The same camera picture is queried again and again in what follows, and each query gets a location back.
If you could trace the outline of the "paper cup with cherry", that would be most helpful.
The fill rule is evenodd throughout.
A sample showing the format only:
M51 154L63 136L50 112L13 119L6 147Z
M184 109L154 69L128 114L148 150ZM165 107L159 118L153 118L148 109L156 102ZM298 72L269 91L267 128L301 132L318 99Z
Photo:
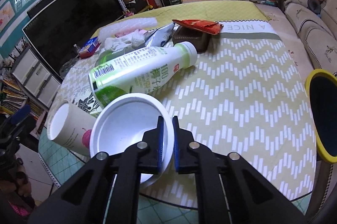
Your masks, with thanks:
M51 118L47 137L68 150L89 156L88 142L95 122L95 117L63 100Z

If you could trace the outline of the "green white juice bottle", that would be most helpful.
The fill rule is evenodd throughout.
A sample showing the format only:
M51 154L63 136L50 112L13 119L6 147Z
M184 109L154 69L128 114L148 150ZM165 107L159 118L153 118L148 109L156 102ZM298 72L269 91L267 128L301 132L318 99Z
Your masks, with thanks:
M198 54L188 41L172 47L144 47L94 67L90 87L101 108L129 93L150 94L163 87L179 70L197 62Z

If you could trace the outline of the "white tissue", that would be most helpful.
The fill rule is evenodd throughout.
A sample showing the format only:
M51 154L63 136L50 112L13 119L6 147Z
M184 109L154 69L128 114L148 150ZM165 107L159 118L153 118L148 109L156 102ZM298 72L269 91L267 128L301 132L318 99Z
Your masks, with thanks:
M145 37L144 33L136 30L128 33L127 35L120 37L108 37L104 41L104 49L112 52L123 50L124 48L136 49L141 45L144 45Z

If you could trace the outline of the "silver foil snack bag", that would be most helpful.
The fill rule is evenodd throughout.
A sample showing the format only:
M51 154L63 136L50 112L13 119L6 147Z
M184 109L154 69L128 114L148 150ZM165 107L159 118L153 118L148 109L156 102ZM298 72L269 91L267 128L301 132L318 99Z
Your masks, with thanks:
M170 23L161 28L148 31L145 36L145 46L146 47L163 47L172 36L173 29L175 27L174 23Z

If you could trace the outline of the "red snack wrapper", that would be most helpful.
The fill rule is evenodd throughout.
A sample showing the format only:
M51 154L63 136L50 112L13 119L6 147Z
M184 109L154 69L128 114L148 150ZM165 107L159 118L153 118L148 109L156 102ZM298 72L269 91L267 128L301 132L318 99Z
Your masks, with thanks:
M181 27L186 27L196 31L204 32L210 35L217 35L221 32L223 25L218 22L200 19L177 20L173 22Z

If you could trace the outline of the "yellow rimmed trash bin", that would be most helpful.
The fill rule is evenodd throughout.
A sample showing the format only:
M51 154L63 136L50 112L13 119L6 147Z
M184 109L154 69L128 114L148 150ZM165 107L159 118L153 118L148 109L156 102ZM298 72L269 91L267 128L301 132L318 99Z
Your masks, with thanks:
M305 89L315 125L317 153L323 161L336 163L336 77L324 69L313 70Z

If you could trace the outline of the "white drawer cabinet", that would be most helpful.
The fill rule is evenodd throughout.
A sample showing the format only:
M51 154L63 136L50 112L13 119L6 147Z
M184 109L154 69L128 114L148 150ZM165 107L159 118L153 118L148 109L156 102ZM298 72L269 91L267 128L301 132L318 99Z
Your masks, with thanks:
M38 59L30 47L23 50L11 73L23 91L40 106L49 109L60 88L60 81Z

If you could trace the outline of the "glass ashtray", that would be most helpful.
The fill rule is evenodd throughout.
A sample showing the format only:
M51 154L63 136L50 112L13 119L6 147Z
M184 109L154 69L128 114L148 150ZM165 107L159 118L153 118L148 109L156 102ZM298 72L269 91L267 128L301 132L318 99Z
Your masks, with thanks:
M79 61L79 58L75 57L64 63L64 65L60 68L59 73L62 79L68 74L69 70Z

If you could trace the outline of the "red tray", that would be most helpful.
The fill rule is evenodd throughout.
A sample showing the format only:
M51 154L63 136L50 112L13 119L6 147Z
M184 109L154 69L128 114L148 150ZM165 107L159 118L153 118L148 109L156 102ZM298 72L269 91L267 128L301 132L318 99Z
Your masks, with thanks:
M81 59L86 59L94 55L98 47L100 46L100 42L97 40L88 41L79 51L79 57Z

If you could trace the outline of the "clear water bottle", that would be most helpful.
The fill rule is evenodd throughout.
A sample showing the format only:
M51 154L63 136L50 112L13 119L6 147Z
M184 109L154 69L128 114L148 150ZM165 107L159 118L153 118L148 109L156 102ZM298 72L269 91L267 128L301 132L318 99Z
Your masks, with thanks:
M76 53L76 56L79 56L79 54L80 54L80 47L77 46L76 44L74 45L74 52Z

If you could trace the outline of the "black television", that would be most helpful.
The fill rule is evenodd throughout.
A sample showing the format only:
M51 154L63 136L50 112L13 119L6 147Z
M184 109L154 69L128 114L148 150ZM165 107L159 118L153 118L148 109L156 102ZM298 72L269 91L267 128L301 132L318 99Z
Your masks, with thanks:
M53 0L22 31L38 59L60 79L62 66L76 55L74 46L122 17L118 0Z

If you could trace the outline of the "beige sofa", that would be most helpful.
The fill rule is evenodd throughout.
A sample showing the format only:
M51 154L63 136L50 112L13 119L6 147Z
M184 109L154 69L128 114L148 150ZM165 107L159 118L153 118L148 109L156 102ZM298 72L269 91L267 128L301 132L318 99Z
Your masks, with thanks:
M302 41L314 68L336 75L336 0L323 0L320 14L308 0L282 0L285 16Z

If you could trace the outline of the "dark neck pillow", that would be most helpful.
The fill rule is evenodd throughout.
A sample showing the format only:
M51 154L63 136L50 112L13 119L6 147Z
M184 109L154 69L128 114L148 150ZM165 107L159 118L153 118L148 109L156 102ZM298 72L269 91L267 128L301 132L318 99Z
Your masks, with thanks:
M311 10L316 15L321 12L321 5L319 0L308 0L307 1L308 9Z

